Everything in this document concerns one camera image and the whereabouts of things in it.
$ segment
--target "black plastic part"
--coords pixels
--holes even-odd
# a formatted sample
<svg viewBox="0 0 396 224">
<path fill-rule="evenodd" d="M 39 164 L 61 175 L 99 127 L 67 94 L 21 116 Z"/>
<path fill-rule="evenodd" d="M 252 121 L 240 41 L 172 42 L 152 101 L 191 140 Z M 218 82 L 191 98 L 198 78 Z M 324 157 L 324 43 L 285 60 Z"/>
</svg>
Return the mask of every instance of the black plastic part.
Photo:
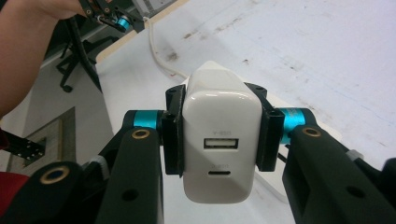
<svg viewBox="0 0 396 224">
<path fill-rule="evenodd" d="M 94 7 L 91 6 L 90 0 L 78 0 L 87 18 L 93 20 Z"/>
<path fill-rule="evenodd" d="M 163 113 L 163 154 L 167 175 L 183 175 L 183 102 L 186 86 L 180 85 L 169 89 L 166 95 L 167 111 Z"/>
<path fill-rule="evenodd" d="M 361 169 L 367 178 L 369 178 L 369 180 L 376 185 L 381 172 L 360 158 L 357 158 L 353 162 L 358 166 L 359 169 Z"/>
<path fill-rule="evenodd" d="M 36 161 L 45 154 L 45 147 L 38 143 L 32 142 L 29 139 L 18 137 L 12 133 L 4 132 L 9 146 L 5 151 L 24 158 L 29 161 Z"/>
<path fill-rule="evenodd" d="M 298 108 L 303 112 L 305 124 L 307 125 L 315 125 L 317 126 L 317 120 L 315 119 L 315 115 L 312 113 L 311 110 L 307 108 Z"/>
<path fill-rule="evenodd" d="M 134 115 L 135 115 L 135 113 L 136 112 L 144 112 L 145 110 L 129 110 L 128 112 L 127 112 L 127 114 L 129 113 L 130 115 L 133 115 L 133 118 L 134 118 Z M 129 122 L 131 122 L 131 121 L 127 121 L 127 120 L 125 120 L 125 118 L 124 118 L 124 121 L 126 121 L 126 123 L 125 123 L 125 127 L 128 127 L 129 125 L 130 125 L 130 123 Z M 163 144 L 163 125 L 162 125 L 162 118 L 163 118 L 163 110 L 157 110 L 157 120 L 156 120 L 156 124 L 157 124 L 157 126 L 155 127 L 155 129 L 157 130 L 157 133 L 158 133 L 158 135 L 160 136 L 160 145 L 162 145 Z M 136 127 L 140 127 L 140 126 L 135 126 L 135 118 L 134 118 L 134 120 L 132 121 L 132 126 L 131 126 L 132 128 L 136 128 Z"/>
<path fill-rule="evenodd" d="M 67 167 L 67 176 L 43 184 L 41 177 L 59 167 Z M 55 162 L 39 169 L 15 195 L 0 223 L 70 223 L 70 215 L 76 212 L 84 192 L 82 177 L 81 167 L 71 161 Z"/>
<path fill-rule="evenodd" d="M 290 137 L 282 178 L 297 224 L 396 223 L 390 203 L 328 133 L 300 125 Z"/>
<path fill-rule="evenodd" d="M 114 28 L 116 28 L 116 30 L 118 30 L 118 31 L 120 31 L 120 32 L 122 32 L 122 33 L 125 33 L 125 32 L 126 32 L 125 27 L 119 25 L 118 23 L 115 23 L 115 24 L 114 24 Z"/>
<path fill-rule="evenodd" d="M 272 172 L 276 168 L 279 142 L 283 134 L 285 115 L 267 101 L 267 90 L 261 86 L 245 83 L 262 103 L 262 123 L 257 149 L 256 165 L 262 172 Z"/>
<path fill-rule="evenodd" d="M 125 135 L 125 132 L 132 129 L 134 127 L 134 115 L 136 114 L 137 110 L 129 110 L 125 113 L 124 119 L 122 121 L 121 129 L 116 133 L 116 135 L 107 143 L 107 145 L 103 148 L 103 150 L 99 153 L 100 156 L 103 156 L 106 161 L 108 168 L 113 168 L 117 153 L 119 151 L 120 142 L 122 137 Z M 158 111 L 158 121 L 157 121 L 157 131 L 160 139 L 161 139 L 161 118 L 162 118 L 163 111 Z"/>
<path fill-rule="evenodd" d="M 377 186 L 388 199 L 388 202 L 396 209 L 396 158 L 385 162 Z"/>
<path fill-rule="evenodd" d="M 136 139 L 137 132 L 148 136 Z M 135 128 L 122 137 L 95 223 L 163 223 L 160 142 L 155 130 Z"/>
<path fill-rule="evenodd" d="M 94 223 L 105 194 L 106 181 L 98 182 L 96 188 L 86 189 L 86 196 L 79 205 L 75 215 L 70 215 L 68 223 Z"/>
<path fill-rule="evenodd" d="M 139 14 L 137 9 L 134 9 L 132 12 L 127 12 L 126 10 L 116 7 L 115 8 L 117 12 L 117 16 L 125 16 L 128 18 L 128 21 L 131 23 L 131 25 L 134 27 L 134 30 L 136 30 L 138 33 L 143 31 L 145 29 L 145 23 L 143 22 L 142 16 Z"/>
<path fill-rule="evenodd" d="M 110 1 L 106 1 L 106 0 L 94 0 L 97 4 L 97 6 L 99 6 L 99 8 L 101 9 L 101 11 L 105 14 L 105 15 L 109 15 L 110 14 L 110 7 L 109 7 L 109 3 L 111 3 Z"/>
</svg>

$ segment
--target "wall charger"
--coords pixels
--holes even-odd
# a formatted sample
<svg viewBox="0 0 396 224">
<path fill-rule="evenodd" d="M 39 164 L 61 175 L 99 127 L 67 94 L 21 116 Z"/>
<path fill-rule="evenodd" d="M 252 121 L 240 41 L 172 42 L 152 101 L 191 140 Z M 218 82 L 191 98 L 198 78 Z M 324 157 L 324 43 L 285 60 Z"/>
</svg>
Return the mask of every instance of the wall charger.
<svg viewBox="0 0 396 224">
<path fill-rule="evenodd" d="M 206 62 L 183 104 L 184 190 L 197 203 L 240 203 L 251 192 L 262 105 L 232 71 Z"/>
</svg>

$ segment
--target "black cable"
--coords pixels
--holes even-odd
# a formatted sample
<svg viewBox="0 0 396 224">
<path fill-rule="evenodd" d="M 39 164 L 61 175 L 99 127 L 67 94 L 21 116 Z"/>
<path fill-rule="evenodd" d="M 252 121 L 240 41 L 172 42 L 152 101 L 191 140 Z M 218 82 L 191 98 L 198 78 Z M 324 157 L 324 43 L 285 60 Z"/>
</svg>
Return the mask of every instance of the black cable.
<svg viewBox="0 0 396 224">
<path fill-rule="evenodd" d="M 280 159 L 280 160 L 282 160 L 283 162 L 285 162 L 286 163 L 286 157 L 285 156 L 283 156 L 282 154 L 280 154 L 280 153 L 277 153 L 277 158 L 278 159 Z"/>
<path fill-rule="evenodd" d="M 72 42 L 72 45 L 75 48 L 75 52 L 78 56 L 78 60 L 81 62 L 82 67 L 87 72 L 88 76 L 91 78 L 93 84 L 100 92 L 102 92 L 102 88 L 99 82 L 99 76 L 96 73 L 96 69 L 94 68 L 94 66 L 90 63 L 87 53 L 85 52 L 84 46 L 82 45 L 81 36 L 79 34 L 76 18 L 72 17 L 68 20 L 65 20 L 65 24 L 67 27 L 67 31 L 70 35 L 70 40 Z"/>
</svg>

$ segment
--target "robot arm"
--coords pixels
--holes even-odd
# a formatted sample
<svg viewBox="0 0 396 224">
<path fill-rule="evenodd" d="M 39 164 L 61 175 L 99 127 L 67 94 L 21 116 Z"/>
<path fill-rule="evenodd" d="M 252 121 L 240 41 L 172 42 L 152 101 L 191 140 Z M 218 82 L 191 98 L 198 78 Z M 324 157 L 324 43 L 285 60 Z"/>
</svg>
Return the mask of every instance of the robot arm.
<svg viewBox="0 0 396 224">
<path fill-rule="evenodd" d="M 79 0 L 87 18 L 106 24 L 125 33 L 133 27 L 137 32 L 144 29 L 143 18 L 137 10 L 131 13 L 115 6 L 113 0 Z"/>
<path fill-rule="evenodd" d="M 308 109 L 274 108 L 265 99 L 263 87 L 240 81 L 234 84 L 238 79 L 225 78 L 229 71 L 227 76 L 219 75 L 218 80 L 230 82 L 227 86 L 235 85 L 238 91 L 226 91 L 226 86 L 217 86 L 214 80 L 221 69 L 217 67 L 214 71 L 212 79 L 199 78 L 198 73 L 192 75 L 198 79 L 189 82 L 187 91 L 185 85 L 168 90 L 166 111 L 128 111 L 120 131 L 100 153 L 104 162 L 91 162 L 82 170 L 73 162 L 62 161 L 37 171 L 14 198 L 0 223 L 72 223 L 81 220 L 86 223 L 163 223 L 160 145 L 164 148 L 165 172 L 168 175 L 182 176 L 190 172 L 207 176 L 203 181 L 221 195 L 216 198 L 217 203 L 228 203 L 224 198 L 227 195 L 234 203 L 242 196 L 233 198 L 232 194 L 216 191 L 216 185 L 230 184 L 227 181 L 231 179 L 230 175 L 239 172 L 239 163 L 224 163 L 222 157 L 231 158 L 226 154 L 236 154 L 236 150 L 251 150 L 256 158 L 245 164 L 257 165 L 261 171 L 271 172 L 281 138 L 290 138 L 283 182 L 296 223 L 396 223 L 395 159 L 387 161 L 379 172 L 354 157 L 351 151 L 322 130 Z M 224 97 L 254 101 L 253 104 L 258 106 L 261 116 L 251 119 L 260 123 L 256 127 L 259 132 L 248 133 L 257 134 L 255 147 L 241 148 L 245 144 L 243 141 L 250 138 L 246 138 L 244 133 L 232 135 L 233 132 L 228 130 L 214 130 L 206 132 L 207 135 L 195 131 L 198 132 L 193 135 L 197 143 L 185 137 L 194 127 L 201 127 L 191 125 L 185 128 L 185 122 L 191 122 L 186 107 L 196 106 L 186 101 L 186 97 L 193 97 L 191 99 L 197 102 L 201 101 L 198 97 L 204 97 L 204 101 L 212 101 L 211 97 L 222 99 L 213 91 L 195 94 L 209 89 L 223 92 Z M 228 105 L 214 101 L 210 106 L 207 110 L 219 112 L 221 110 L 217 110 L 217 106 L 224 108 Z M 227 118 L 230 122 L 240 119 L 233 116 L 232 110 L 227 113 L 229 115 L 221 115 L 230 116 Z M 216 136 L 216 132 L 223 132 L 228 141 L 221 140 L 225 137 L 212 141 L 214 137 L 210 134 Z M 202 160 L 205 166 L 191 166 L 190 161 L 185 160 L 189 153 L 205 155 Z M 110 178 L 103 175 L 106 168 L 111 173 Z M 210 178 L 213 171 L 217 172 L 216 177 Z M 246 187 L 233 189 L 248 190 Z M 207 195 L 203 198 L 204 203 L 213 203 Z"/>
</svg>

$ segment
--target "white floor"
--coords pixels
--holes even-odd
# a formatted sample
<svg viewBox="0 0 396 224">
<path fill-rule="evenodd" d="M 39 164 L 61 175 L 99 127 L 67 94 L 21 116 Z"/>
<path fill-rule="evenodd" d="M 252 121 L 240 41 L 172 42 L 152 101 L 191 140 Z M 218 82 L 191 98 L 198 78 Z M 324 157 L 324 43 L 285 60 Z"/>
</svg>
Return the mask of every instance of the white floor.
<svg viewBox="0 0 396 224">
<path fill-rule="evenodd" d="M 67 84 L 66 93 L 59 86 L 62 74 L 56 69 L 59 59 L 41 68 L 38 79 L 25 101 L 2 120 L 2 129 L 27 136 L 68 109 L 76 108 L 77 162 L 82 164 L 97 154 L 111 139 L 110 121 L 103 95 L 78 65 Z M 0 171 L 7 168 L 8 154 L 0 154 Z"/>
</svg>

